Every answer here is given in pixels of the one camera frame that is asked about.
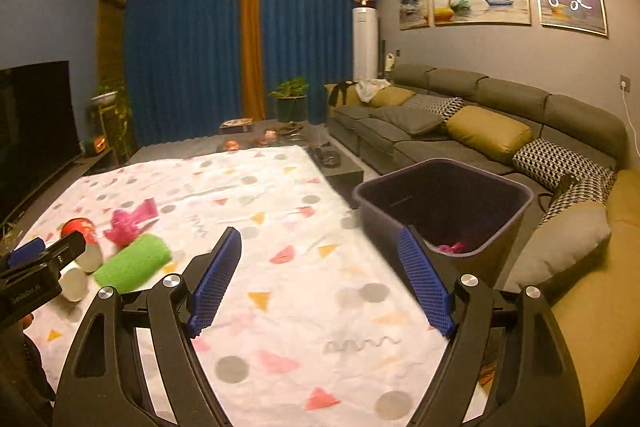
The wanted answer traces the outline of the dark purple-rimmed trash bin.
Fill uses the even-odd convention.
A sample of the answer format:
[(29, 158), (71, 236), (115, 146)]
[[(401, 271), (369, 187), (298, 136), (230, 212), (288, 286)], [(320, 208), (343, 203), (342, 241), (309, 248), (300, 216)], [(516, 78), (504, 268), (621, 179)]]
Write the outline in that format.
[(460, 243), (463, 251), (448, 256), (452, 263), (494, 286), (534, 193), (504, 176), (434, 158), (359, 184), (354, 199), (364, 233), (406, 286), (397, 244), (409, 225), (434, 251)]

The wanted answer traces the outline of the orange white paper cup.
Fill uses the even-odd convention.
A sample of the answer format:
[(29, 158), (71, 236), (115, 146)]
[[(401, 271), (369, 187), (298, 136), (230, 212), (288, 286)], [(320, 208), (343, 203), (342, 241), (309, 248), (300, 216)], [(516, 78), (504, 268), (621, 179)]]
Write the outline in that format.
[(89, 275), (80, 268), (65, 269), (58, 280), (61, 296), (70, 303), (79, 303), (89, 292)]

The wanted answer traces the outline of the red paper cup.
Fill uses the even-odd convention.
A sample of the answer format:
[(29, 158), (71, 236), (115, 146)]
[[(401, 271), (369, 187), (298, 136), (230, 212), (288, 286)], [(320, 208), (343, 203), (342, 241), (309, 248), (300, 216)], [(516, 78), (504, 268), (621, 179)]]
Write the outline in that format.
[(76, 259), (76, 263), (86, 273), (96, 272), (103, 265), (103, 254), (96, 236), (96, 226), (87, 218), (70, 219), (62, 226), (60, 235), (65, 237), (74, 232), (79, 232), (85, 239), (85, 251)]

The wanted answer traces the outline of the green foam net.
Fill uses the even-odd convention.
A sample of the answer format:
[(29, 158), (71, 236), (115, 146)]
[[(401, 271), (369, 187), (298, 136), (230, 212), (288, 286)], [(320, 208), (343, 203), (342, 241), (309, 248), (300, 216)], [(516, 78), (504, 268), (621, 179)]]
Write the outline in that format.
[(134, 243), (107, 259), (93, 277), (100, 287), (111, 286), (119, 294), (136, 291), (171, 262), (171, 250), (153, 234), (142, 234)]

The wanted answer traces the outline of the pink plastic bag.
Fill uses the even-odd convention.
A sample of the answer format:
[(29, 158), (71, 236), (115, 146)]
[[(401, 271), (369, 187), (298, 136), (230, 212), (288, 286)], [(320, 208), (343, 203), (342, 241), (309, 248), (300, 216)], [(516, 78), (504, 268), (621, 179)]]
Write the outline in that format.
[(118, 248), (125, 248), (141, 235), (143, 229), (158, 219), (154, 198), (145, 199), (132, 211), (115, 210), (104, 236)]

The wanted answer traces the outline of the patterned white tablecloth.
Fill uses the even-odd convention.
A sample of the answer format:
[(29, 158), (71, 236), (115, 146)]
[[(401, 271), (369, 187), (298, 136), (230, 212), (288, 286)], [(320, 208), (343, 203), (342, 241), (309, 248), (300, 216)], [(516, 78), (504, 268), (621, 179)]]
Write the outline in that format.
[(75, 182), (27, 235), (53, 243), (74, 218), (104, 232), (115, 210), (145, 199), (160, 213), (150, 231), (171, 252), (165, 273), (226, 228), (241, 233), (214, 323), (194, 341), (234, 425), (408, 424), (446, 339), (304, 150), (145, 156)]

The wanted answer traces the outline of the black television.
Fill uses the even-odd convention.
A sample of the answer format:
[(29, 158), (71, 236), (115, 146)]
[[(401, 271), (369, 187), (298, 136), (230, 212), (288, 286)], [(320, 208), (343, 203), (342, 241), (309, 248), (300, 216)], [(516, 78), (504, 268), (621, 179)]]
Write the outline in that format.
[(1, 72), (1, 220), (80, 155), (66, 61)]

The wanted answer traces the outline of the dark coffee table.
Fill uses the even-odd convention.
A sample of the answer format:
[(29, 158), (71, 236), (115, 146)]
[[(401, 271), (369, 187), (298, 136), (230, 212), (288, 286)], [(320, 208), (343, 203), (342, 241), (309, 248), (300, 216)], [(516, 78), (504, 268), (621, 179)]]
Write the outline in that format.
[(329, 142), (322, 126), (309, 126), (306, 122), (279, 122), (265, 120), (235, 127), (221, 127), (218, 152), (239, 148), (265, 148), (299, 145), (320, 169), (333, 190), (340, 194), (349, 206), (357, 207), (354, 190), (363, 182), (364, 171), (355, 161)]

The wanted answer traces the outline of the grey fabric cushion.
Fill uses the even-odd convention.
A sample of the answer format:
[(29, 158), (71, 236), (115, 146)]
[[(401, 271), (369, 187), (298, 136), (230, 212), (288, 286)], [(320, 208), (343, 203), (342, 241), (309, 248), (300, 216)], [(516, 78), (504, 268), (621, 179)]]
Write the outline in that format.
[(536, 228), (516, 259), (504, 291), (537, 287), (550, 305), (602, 265), (612, 231), (605, 205), (581, 202)]

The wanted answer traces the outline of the plant on stand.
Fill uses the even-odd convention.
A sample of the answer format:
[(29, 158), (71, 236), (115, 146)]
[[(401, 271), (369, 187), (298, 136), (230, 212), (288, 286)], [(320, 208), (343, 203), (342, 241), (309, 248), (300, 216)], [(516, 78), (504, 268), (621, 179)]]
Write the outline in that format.
[(86, 116), (93, 133), (102, 134), (114, 150), (117, 164), (126, 164), (136, 151), (126, 80), (122, 77), (100, 80), (86, 108)]

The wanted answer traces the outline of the grey sectional sofa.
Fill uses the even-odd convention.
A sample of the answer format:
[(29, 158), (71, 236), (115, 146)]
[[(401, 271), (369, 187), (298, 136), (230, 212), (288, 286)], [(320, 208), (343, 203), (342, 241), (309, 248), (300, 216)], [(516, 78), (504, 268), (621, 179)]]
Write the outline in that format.
[(533, 193), (511, 250), (485, 271), (500, 289), (539, 287), (576, 366), (586, 421), (639, 421), (639, 175), (605, 110), (479, 72), (401, 65), (363, 101), (330, 83), (329, 132), (386, 174), (447, 158)]

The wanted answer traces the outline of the mustard leather cushion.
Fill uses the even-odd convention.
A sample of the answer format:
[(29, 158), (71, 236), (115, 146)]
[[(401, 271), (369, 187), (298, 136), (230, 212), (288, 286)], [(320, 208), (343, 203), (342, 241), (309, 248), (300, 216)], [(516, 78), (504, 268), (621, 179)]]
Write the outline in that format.
[(452, 139), (504, 165), (534, 139), (527, 124), (480, 106), (462, 107), (447, 120), (446, 130)]

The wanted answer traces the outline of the flat grey cushion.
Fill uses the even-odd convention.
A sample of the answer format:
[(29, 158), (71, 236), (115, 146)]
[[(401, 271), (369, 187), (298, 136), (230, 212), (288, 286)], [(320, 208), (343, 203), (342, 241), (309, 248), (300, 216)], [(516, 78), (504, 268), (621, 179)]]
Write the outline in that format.
[(388, 122), (411, 136), (420, 136), (435, 131), (444, 122), (444, 118), (438, 114), (405, 106), (385, 106), (371, 109), (369, 116)]

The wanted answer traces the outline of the black white patterned cushion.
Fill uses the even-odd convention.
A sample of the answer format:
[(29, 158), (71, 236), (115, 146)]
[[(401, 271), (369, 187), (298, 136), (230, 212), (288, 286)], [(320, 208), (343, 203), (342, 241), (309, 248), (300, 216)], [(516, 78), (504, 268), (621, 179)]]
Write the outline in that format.
[(536, 139), (524, 145), (512, 157), (512, 164), (518, 172), (549, 190), (558, 188), (566, 174), (571, 174), (578, 181), (598, 178), (606, 191), (610, 191), (615, 182), (612, 168), (545, 139)]

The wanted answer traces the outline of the far patterned cushion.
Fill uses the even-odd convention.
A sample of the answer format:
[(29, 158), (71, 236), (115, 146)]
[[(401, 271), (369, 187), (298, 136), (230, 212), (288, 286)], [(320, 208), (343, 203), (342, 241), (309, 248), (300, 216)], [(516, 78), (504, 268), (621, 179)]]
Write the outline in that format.
[(464, 106), (462, 98), (446, 98), (428, 94), (416, 94), (404, 104), (404, 107), (425, 110), (436, 114), (446, 122)]

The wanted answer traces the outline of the far mustard cushion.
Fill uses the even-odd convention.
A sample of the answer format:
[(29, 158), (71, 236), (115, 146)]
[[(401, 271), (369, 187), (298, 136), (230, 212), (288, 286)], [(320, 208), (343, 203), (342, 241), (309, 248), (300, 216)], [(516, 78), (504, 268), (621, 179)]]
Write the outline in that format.
[(374, 108), (381, 108), (387, 106), (401, 106), (413, 98), (416, 92), (409, 89), (390, 86), (378, 90), (376, 95), (371, 98), (369, 105)]

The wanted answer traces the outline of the houndstooth cushion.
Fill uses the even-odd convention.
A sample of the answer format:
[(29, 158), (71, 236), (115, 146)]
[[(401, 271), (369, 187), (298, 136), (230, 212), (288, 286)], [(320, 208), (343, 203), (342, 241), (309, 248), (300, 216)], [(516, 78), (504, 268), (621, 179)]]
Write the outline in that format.
[(598, 202), (604, 205), (611, 193), (615, 176), (587, 176), (577, 179), (569, 172), (563, 174), (552, 193), (538, 196), (538, 204), (544, 215), (538, 225), (544, 225), (564, 210), (581, 202)]

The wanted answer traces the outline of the orange curtain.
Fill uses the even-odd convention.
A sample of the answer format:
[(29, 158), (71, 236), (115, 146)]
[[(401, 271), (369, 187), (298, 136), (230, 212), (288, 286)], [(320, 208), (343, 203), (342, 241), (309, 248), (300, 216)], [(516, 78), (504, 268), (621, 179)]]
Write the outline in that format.
[(266, 119), (260, 0), (239, 0), (241, 98), (245, 117)]

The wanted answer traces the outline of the potted green plant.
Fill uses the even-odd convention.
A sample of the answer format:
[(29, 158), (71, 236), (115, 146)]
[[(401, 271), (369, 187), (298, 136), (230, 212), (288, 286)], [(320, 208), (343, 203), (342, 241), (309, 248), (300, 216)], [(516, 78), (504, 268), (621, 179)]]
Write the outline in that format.
[(277, 120), (282, 124), (307, 120), (307, 91), (309, 84), (303, 77), (283, 81), (268, 96), (276, 104)]

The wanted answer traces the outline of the white standing air conditioner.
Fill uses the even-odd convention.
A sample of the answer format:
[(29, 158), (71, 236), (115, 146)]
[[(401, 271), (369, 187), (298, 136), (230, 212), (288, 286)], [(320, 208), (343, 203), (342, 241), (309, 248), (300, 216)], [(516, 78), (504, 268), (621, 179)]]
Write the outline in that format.
[(378, 11), (352, 10), (352, 78), (355, 81), (378, 77)]

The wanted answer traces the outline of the blue curtain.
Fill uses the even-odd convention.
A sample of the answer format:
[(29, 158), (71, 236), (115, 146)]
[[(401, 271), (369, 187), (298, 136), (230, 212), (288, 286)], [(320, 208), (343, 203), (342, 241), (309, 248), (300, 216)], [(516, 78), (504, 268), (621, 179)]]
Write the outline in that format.
[[(352, 78), (352, 0), (260, 0), (269, 92), (303, 77), (307, 114), (326, 120), (326, 84)], [(245, 117), (239, 0), (127, 0), (125, 65), (139, 145), (211, 135)]]

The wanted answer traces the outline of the wall socket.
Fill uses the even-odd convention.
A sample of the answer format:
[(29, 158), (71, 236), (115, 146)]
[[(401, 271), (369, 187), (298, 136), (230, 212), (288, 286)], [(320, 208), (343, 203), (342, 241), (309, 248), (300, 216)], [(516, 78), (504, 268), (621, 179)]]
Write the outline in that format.
[(630, 79), (624, 75), (620, 76), (620, 89), (624, 92), (630, 91)]

